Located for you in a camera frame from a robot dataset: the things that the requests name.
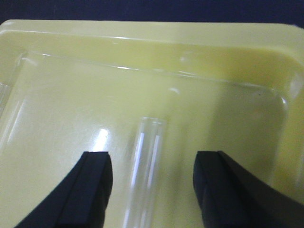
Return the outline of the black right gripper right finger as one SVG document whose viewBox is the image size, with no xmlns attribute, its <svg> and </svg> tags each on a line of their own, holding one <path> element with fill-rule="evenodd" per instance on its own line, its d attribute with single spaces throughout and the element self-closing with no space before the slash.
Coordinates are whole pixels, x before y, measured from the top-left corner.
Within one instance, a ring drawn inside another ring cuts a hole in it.
<svg viewBox="0 0 304 228">
<path fill-rule="evenodd" d="M 193 186 L 206 228 L 302 228 L 304 206 L 222 151 L 197 152 Z"/>
</svg>

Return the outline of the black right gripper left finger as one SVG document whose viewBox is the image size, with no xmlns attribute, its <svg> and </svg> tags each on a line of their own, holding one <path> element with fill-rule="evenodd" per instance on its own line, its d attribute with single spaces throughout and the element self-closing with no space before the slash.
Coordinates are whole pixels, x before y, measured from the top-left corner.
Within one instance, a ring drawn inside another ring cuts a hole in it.
<svg viewBox="0 0 304 228">
<path fill-rule="evenodd" d="M 84 152 L 18 228 L 102 228 L 112 190 L 108 152 Z"/>
</svg>

